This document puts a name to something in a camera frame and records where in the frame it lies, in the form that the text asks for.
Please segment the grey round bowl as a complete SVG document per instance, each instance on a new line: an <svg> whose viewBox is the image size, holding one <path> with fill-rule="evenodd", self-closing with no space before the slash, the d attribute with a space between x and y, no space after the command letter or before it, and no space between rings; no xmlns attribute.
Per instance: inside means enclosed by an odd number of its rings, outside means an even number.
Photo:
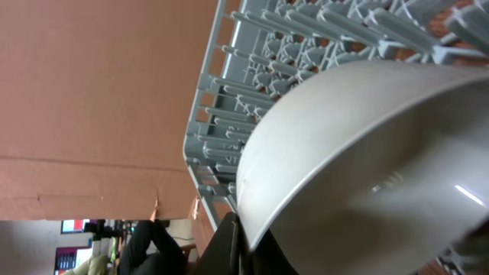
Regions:
<svg viewBox="0 0 489 275"><path fill-rule="evenodd" d="M250 251L301 274L408 274L488 219L488 70L357 61L289 91L238 165Z"/></svg>

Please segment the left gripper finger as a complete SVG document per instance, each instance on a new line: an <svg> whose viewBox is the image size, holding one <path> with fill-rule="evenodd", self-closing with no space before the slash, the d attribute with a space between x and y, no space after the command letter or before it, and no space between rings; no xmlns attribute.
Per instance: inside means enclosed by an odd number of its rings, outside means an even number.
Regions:
<svg viewBox="0 0 489 275"><path fill-rule="evenodd" d="M247 247L239 217L229 212L193 268L193 275L298 275L271 231Z"/></svg>

